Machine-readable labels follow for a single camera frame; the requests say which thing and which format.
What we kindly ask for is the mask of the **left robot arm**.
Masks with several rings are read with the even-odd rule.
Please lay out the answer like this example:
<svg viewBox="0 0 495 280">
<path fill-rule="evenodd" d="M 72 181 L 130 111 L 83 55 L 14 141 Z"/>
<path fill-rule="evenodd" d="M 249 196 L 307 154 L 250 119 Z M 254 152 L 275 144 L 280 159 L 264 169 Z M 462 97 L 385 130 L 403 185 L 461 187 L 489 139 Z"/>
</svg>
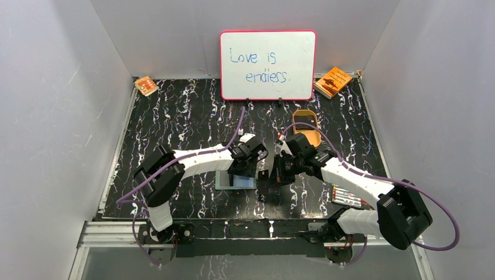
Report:
<svg viewBox="0 0 495 280">
<path fill-rule="evenodd" d="M 151 233 L 157 241 L 167 243 L 174 236 L 169 200 L 183 179 L 211 171 L 225 171 L 243 177 L 256 175 L 259 157 L 267 155 L 263 143 L 255 135 L 246 134 L 234 140 L 230 146 L 227 144 L 224 142 L 188 151 L 171 150 L 167 145 L 160 145 L 133 172 L 134 184 L 137 187 L 171 163 L 140 189 L 148 209 Z"/>
</svg>

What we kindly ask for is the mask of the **green card holder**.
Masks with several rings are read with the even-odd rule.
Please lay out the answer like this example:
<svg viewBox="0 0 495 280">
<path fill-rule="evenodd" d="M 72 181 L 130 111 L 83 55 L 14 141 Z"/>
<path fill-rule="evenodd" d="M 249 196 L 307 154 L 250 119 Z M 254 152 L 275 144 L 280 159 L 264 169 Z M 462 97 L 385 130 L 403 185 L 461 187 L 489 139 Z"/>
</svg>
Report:
<svg viewBox="0 0 495 280">
<path fill-rule="evenodd" d="M 217 172 L 215 172 L 215 189 L 216 190 L 254 190 L 256 189 L 256 178 L 235 176 L 235 186 L 229 188 L 218 188 L 217 185 Z"/>
</svg>

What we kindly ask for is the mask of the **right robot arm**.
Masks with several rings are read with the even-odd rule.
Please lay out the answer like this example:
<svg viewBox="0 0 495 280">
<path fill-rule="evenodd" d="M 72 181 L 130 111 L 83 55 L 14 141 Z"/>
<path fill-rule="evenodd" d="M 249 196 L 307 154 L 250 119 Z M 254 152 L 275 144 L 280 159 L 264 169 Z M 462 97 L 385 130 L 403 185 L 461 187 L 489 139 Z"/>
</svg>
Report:
<svg viewBox="0 0 495 280">
<path fill-rule="evenodd" d="M 354 234 L 373 235 L 405 250 L 433 222 L 419 192 L 406 187 L 404 181 L 377 180 L 342 162 L 333 151 L 317 149 L 303 134 L 280 136 L 276 147 L 281 150 L 274 156 L 271 187 L 289 185 L 305 173 L 342 187 L 371 206 L 370 210 L 342 208 L 318 229 L 318 235 L 329 235 L 337 242 Z"/>
</svg>

